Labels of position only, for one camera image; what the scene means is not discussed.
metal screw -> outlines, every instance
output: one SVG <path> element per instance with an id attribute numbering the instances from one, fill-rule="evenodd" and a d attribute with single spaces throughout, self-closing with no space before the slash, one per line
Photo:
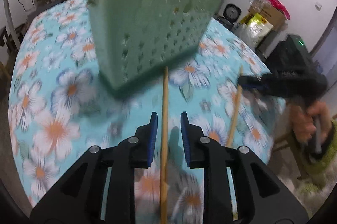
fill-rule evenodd
<path id="1" fill-rule="evenodd" d="M 200 138 L 200 142 L 201 143 L 209 143 L 211 140 L 209 137 L 201 137 Z"/>
<path id="2" fill-rule="evenodd" d="M 131 144 L 135 144 L 139 141 L 139 139 L 137 137 L 130 137 L 129 138 L 129 143 Z"/>
<path id="3" fill-rule="evenodd" d="M 92 153 L 92 154 L 95 154 L 99 151 L 99 147 L 97 145 L 94 145 L 94 146 L 91 146 L 89 148 L 89 152 Z"/>
<path id="4" fill-rule="evenodd" d="M 241 147 L 239 148 L 239 151 L 240 151 L 241 153 L 243 153 L 243 154 L 246 154 L 246 153 L 249 152 L 249 148 L 248 148 L 247 146 L 241 146 Z"/>

desk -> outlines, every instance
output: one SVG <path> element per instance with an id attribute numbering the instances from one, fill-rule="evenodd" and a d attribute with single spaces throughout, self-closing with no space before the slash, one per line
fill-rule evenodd
<path id="1" fill-rule="evenodd" d="M 9 124 L 17 171 L 34 206 L 90 146 L 107 148 L 134 135 L 158 114 L 155 157 L 135 171 L 137 223 L 155 222 L 159 206 L 162 78 L 125 99 L 115 100 L 101 83 L 86 0 L 69 0 L 37 16 L 19 50 Z M 268 69 L 235 35 L 212 19 L 194 58 L 169 76 L 169 190 L 172 219 L 200 223 L 203 170 L 189 170 L 180 114 L 205 135 L 226 143 L 240 66 L 244 74 Z M 274 120 L 284 101 L 244 92 L 233 147 L 250 147 L 265 163 L 273 145 Z"/>

plastic bag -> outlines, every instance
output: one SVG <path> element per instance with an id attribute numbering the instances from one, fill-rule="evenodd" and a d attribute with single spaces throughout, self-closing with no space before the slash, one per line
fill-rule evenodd
<path id="1" fill-rule="evenodd" d="M 253 0 L 251 6 L 256 13 L 260 13 L 264 7 L 270 8 L 272 5 L 269 0 Z"/>

white flower print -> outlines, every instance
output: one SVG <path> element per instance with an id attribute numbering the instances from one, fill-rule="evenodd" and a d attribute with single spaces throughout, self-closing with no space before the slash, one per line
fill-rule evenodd
<path id="1" fill-rule="evenodd" d="M 77 29 L 76 27 L 70 27 L 66 33 L 62 33 L 56 37 L 56 44 L 62 44 L 61 48 L 65 46 L 72 46 L 82 40 L 82 35 L 85 33 L 85 29 Z"/>
<path id="2" fill-rule="evenodd" d="M 227 141 L 226 125 L 225 121 L 222 117 L 220 117 L 220 115 L 213 114 L 212 125 L 210 125 L 208 120 L 201 115 L 193 117 L 191 124 L 201 127 L 205 136 L 208 136 L 216 140 L 222 146 L 225 146 Z"/>
<path id="3" fill-rule="evenodd" d="M 34 147 L 42 154 L 55 152 L 56 159 L 64 160 L 72 150 L 73 139 L 80 137 L 80 126 L 69 122 L 67 111 L 58 111 L 52 115 L 49 110 L 34 117 L 41 129 L 33 136 Z"/>
<path id="4" fill-rule="evenodd" d="M 260 73 L 261 67 L 258 61 L 248 52 L 242 52 L 242 54 L 243 54 L 242 59 L 250 65 L 251 70 L 254 73 Z"/>
<path id="5" fill-rule="evenodd" d="M 30 157 L 23 161 L 23 172 L 31 178 L 32 194 L 41 199 L 56 182 L 56 175 L 60 167 L 55 165 L 54 160 L 45 158 L 37 150 L 30 151 Z"/>
<path id="6" fill-rule="evenodd" d="M 63 15 L 62 11 L 55 11 L 52 13 L 52 19 L 59 20 L 62 15 Z"/>
<path id="7" fill-rule="evenodd" d="M 199 53 L 202 56 L 208 57 L 208 56 L 214 55 L 210 43 L 211 43 L 211 40 L 206 36 L 199 43 Z"/>
<path id="8" fill-rule="evenodd" d="M 198 88 L 210 86 L 207 78 L 210 72 L 205 65 L 199 65 L 195 60 L 187 62 L 184 66 L 175 69 L 170 73 L 170 81 L 178 86 L 183 86 L 185 83 L 190 83 Z"/>
<path id="9" fill-rule="evenodd" d="M 70 24 L 71 22 L 75 22 L 79 19 L 79 15 L 75 12 L 68 12 L 63 14 L 58 20 L 61 26 L 65 26 Z"/>
<path id="10" fill-rule="evenodd" d="M 12 151 L 13 155 L 17 155 L 19 150 L 19 143 L 15 134 L 15 129 L 20 122 L 20 111 L 17 105 L 9 105 L 8 107 L 8 123 L 9 123 L 9 134 L 11 137 Z"/>
<path id="11" fill-rule="evenodd" d="M 92 61 L 96 59 L 95 44 L 92 36 L 88 37 L 84 42 L 79 42 L 72 47 L 71 58 L 77 62 L 87 59 Z"/>
<path id="12" fill-rule="evenodd" d="M 202 224 L 204 195 L 203 182 L 199 186 L 194 176 L 181 174 L 177 187 L 181 190 L 181 192 L 172 212 L 172 222 L 174 223 L 178 213 L 182 212 L 182 223 Z"/>
<path id="13" fill-rule="evenodd" d="M 221 98 L 226 101 L 225 111 L 226 114 L 231 117 L 235 107 L 236 86 L 233 84 L 231 80 L 226 80 L 225 83 L 220 83 L 217 85 L 218 93 Z"/>
<path id="14" fill-rule="evenodd" d="M 40 31 L 39 33 L 34 34 L 28 41 L 28 49 L 34 49 L 38 42 L 41 42 L 46 39 L 47 32 Z"/>
<path id="15" fill-rule="evenodd" d="M 220 106 L 220 104 L 221 104 L 221 98 L 219 96 L 217 96 L 217 95 L 213 95 L 212 96 L 212 103 L 215 106 Z"/>
<path id="16" fill-rule="evenodd" d="M 220 39 L 213 39 L 210 43 L 213 52 L 216 56 L 229 58 L 230 48 L 228 45 L 224 45 Z"/>
<path id="17" fill-rule="evenodd" d="M 260 157 L 268 146 L 267 134 L 262 125 L 251 114 L 246 115 L 244 120 L 248 129 L 245 132 L 243 144 Z"/>
<path id="18" fill-rule="evenodd" d="M 38 21 L 42 20 L 44 17 L 49 15 L 49 10 L 46 10 L 42 13 L 40 13 L 38 16 L 36 16 L 34 18 L 34 20 L 32 21 L 32 24 L 36 24 Z"/>
<path id="19" fill-rule="evenodd" d="M 63 52 L 50 52 L 48 56 L 43 57 L 43 68 L 47 68 L 48 71 L 52 69 L 60 68 L 61 62 L 65 59 Z"/>
<path id="20" fill-rule="evenodd" d="M 134 182 L 135 203 L 142 212 L 154 212 L 160 202 L 160 171 L 155 160 L 150 168 L 142 171 L 143 175 Z"/>
<path id="21" fill-rule="evenodd" d="M 35 66 L 37 57 L 39 56 L 40 51 L 28 51 L 23 59 L 19 60 L 17 63 L 17 74 L 22 75 L 27 68 L 32 68 Z"/>
<path id="22" fill-rule="evenodd" d="M 90 70 L 85 69 L 76 74 L 66 69 L 56 78 L 60 85 L 52 93 L 52 112 L 69 111 L 78 114 L 80 106 L 91 101 L 96 96 L 96 90 L 91 86 L 93 77 Z"/>
<path id="23" fill-rule="evenodd" d="M 35 81 L 31 87 L 23 82 L 17 91 L 17 104 L 20 116 L 22 131 L 26 131 L 32 122 L 34 115 L 39 114 L 46 106 L 47 102 L 43 97 L 37 95 L 41 89 L 42 83 L 40 80 Z"/>
<path id="24" fill-rule="evenodd" d="M 32 26 L 28 29 L 27 33 L 26 33 L 26 37 L 30 38 L 38 33 L 40 33 L 41 31 L 44 30 L 44 25 L 43 24 L 40 24 L 38 26 Z"/>
<path id="25" fill-rule="evenodd" d="M 64 3 L 64 9 L 74 9 L 83 4 L 83 0 L 68 0 Z"/>

wall outlet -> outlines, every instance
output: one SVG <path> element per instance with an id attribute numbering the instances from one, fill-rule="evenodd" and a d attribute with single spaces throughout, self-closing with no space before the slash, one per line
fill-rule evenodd
<path id="1" fill-rule="evenodd" d="M 316 8 L 318 11 L 320 11 L 321 8 L 322 8 L 322 5 L 321 5 L 320 3 L 318 3 L 318 2 L 316 2 L 315 8 Z"/>

